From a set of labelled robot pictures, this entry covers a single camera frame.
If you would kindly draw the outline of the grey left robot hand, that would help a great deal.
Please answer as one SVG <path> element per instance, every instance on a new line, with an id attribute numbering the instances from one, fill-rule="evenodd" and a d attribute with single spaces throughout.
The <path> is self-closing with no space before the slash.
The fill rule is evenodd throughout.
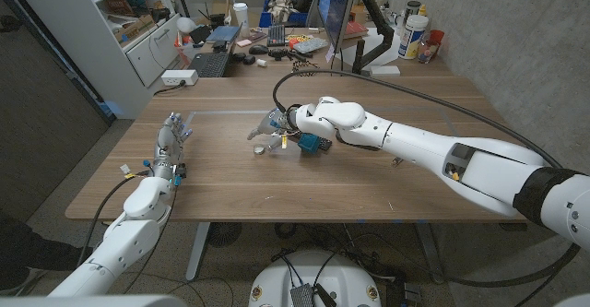
<path id="1" fill-rule="evenodd" d="M 154 147 L 152 175 L 166 180 L 186 177 L 186 164 L 183 162 L 183 144 L 193 133 L 186 129 L 182 115 L 172 112 L 157 132 Z"/>

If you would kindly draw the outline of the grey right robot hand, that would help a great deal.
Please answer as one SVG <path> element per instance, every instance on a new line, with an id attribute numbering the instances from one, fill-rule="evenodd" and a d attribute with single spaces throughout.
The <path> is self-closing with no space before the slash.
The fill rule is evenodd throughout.
<path id="1" fill-rule="evenodd" d="M 252 140 L 255 136 L 270 135 L 271 138 L 268 144 L 254 146 L 254 154 L 262 155 L 267 150 L 272 151 L 276 148 L 285 149 L 288 143 L 288 137 L 294 136 L 299 129 L 295 123 L 289 121 L 290 114 L 282 112 L 279 108 L 269 111 L 261 123 L 254 128 L 247 136 L 248 140 Z"/>

